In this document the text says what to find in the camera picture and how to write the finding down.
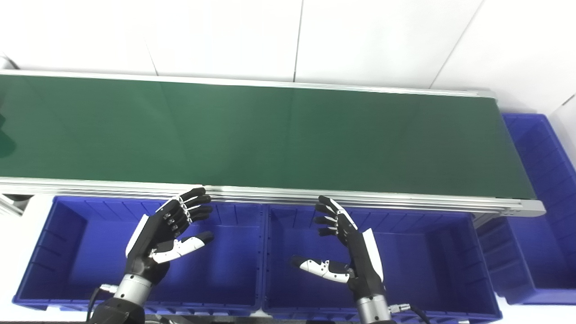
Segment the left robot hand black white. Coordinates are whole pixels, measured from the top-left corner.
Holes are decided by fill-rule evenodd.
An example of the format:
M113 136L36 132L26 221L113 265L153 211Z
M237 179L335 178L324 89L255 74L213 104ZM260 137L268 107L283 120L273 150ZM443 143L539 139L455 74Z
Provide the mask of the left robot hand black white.
M200 186L167 200L153 215L143 215L127 246L124 274L158 285L171 261L209 244L214 239L209 230L179 237L192 223L209 218L210 201L206 189Z

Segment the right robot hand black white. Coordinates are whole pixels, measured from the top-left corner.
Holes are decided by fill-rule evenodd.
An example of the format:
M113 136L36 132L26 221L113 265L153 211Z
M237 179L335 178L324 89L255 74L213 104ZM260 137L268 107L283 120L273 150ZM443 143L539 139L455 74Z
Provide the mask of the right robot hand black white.
M318 197L315 210L323 214L314 218L316 224L324 225L318 230L319 236L337 237L347 248L350 262L292 256L290 263L323 279L347 284L354 300L383 296L383 266L373 231L358 230L346 209L327 196Z

